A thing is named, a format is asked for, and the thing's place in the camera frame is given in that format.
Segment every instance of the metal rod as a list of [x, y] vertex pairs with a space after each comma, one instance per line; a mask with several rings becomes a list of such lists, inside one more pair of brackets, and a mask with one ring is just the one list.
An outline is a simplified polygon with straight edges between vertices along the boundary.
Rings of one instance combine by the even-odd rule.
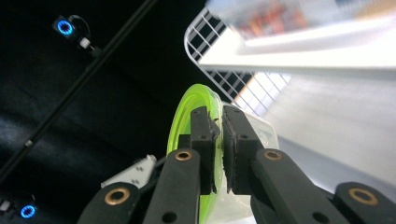
[[23, 157], [30, 151], [40, 137], [47, 131], [47, 129], [59, 118], [68, 105], [76, 98], [78, 93], [82, 90], [85, 84], [93, 77], [106, 60], [114, 53], [117, 47], [122, 43], [123, 40], [128, 36], [129, 33], [136, 27], [136, 25], [144, 18], [149, 10], [154, 6], [158, 0], [145, 1], [132, 15], [132, 17], [125, 22], [121, 29], [116, 35], [110, 40], [110, 42], [103, 49], [102, 54], [93, 60], [93, 62], [87, 66], [84, 73], [78, 78], [78, 80], [70, 87], [70, 89], [63, 96], [61, 102], [48, 114], [36, 127], [33, 134], [25, 142], [24, 146], [16, 151], [6, 164], [0, 170], [0, 184], [8, 177], [8, 175], [15, 169], [15, 167], [21, 162]]

